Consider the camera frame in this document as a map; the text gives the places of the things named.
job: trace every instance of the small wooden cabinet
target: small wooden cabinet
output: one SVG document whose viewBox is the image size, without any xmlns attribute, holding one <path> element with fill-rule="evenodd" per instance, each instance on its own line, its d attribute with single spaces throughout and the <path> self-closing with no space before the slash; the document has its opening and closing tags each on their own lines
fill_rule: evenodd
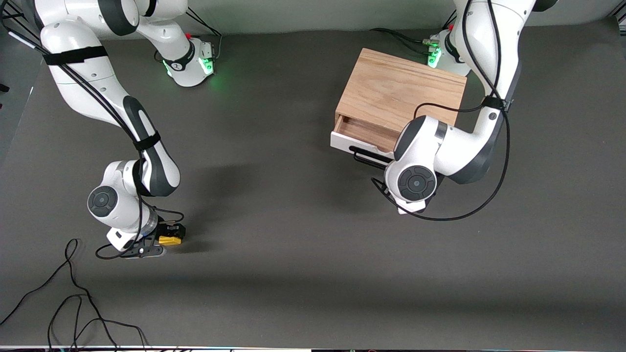
<svg viewBox="0 0 626 352">
<path fill-rule="evenodd" d="M 352 153 L 354 145 L 391 157 L 415 108 L 422 103 L 458 108 L 465 83 L 464 76 L 363 49 L 335 111 L 331 146 Z M 454 125 L 457 113 L 424 106 L 421 115 Z"/>
</svg>

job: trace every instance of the dark gray tabletop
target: dark gray tabletop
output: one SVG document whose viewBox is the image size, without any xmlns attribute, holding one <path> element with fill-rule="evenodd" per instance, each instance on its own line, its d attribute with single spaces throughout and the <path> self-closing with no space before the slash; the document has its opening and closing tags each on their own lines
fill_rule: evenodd
<svg viewBox="0 0 626 352">
<path fill-rule="evenodd" d="M 413 31 L 426 37 L 432 31 Z M 228 36 L 217 75 L 180 88 L 148 41 L 105 43 L 182 172 L 153 203 L 187 215 L 167 256 L 101 261 L 108 230 L 87 211 L 105 167 L 136 157 L 124 133 L 73 112 L 41 70 L 0 170 L 0 315 L 82 239 L 79 283 L 106 318 L 159 345 L 403 349 L 626 348 L 626 65 L 614 19 L 525 28 L 510 111 L 510 171 L 469 219 L 397 215 L 373 168 L 329 146 L 361 48 L 410 58 L 373 32 Z M 471 76 L 464 106 L 481 87 Z M 460 116 L 461 127 L 473 118 Z M 427 214 L 457 215 L 487 178 L 444 182 Z M 76 292 L 67 272 L 0 328 L 0 344 L 45 344 Z M 56 334 L 70 343 L 74 312 Z M 85 309 L 82 321 L 92 318 Z M 100 330 L 90 343 L 105 344 Z M 119 343 L 138 344 L 113 328 Z"/>
</svg>

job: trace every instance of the yellow block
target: yellow block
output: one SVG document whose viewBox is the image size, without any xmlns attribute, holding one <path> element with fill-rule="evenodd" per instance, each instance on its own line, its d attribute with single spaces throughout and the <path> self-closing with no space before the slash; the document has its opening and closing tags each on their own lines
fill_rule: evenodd
<svg viewBox="0 0 626 352">
<path fill-rule="evenodd" d="M 158 243 L 162 246 L 175 246 L 182 242 L 178 237 L 165 237 L 161 236 L 158 238 Z"/>
</svg>

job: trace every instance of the white robot link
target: white robot link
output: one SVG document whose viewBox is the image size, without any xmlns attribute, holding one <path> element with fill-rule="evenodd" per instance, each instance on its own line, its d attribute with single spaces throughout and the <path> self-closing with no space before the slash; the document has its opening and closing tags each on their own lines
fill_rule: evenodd
<svg viewBox="0 0 626 352">
<path fill-rule="evenodd" d="M 473 70 L 486 98 L 473 133 L 430 116 L 418 116 L 405 126 L 394 148 L 394 160 L 384 173 L 400 214 L 425 208 L 438 186 L 437 174 L 457 184 L 469 184 L 487 173 L 503 122 L 502 111 L 508 109 L 520 73 L 517 48 L 522 27 L 531 11 L 544 11 L 556 1 L 454 0 L 458 18 L 452 31 L 431 37 L 444 43 L 437 67 L 461 75 Z"/>
<path fill-rule="evenodd" d="M 118 82 L 98 37 L 140 33 L 163 56 L 174 82 L 198 85 L 213 73 L 213 54 L 210 43 L 188 38 L 172 21 L 185 13 L 187 0 L 27 0 L 24 7 L 32 12 L 41 44 L 51 53 L 44 59 L 65 102 L 84 116 L 130 132 L 142 155 L 142 160 L 110 163 L 102 183 L 88 197 L 93 217 L 111 227 L 107 239 L 121 252 L 113 257 L 163 255 L 161 245 L 179 244 L 185 229 L 164 223 L 139 195 L 170 195 L 178 187 L 180 172 L 141 103 Z M 121 120 L 60 65 L 68 65 L 95 87 Z"/>
</svg>

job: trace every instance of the wooden top surface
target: wooden top surface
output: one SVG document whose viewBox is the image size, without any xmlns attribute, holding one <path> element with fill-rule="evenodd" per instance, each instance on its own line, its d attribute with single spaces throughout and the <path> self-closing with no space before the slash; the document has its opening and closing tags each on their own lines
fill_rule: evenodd
<svg viewBox="0 0 626 352">
<path fill-rule="evenodd" d="M 458 108 L 465 83 L 464 76 L 364 48 L 336 113 L 401 132 L 421 103 Z M 424 106 L 420 115 L 454 125 L 457 113 Z"/>
</svg>

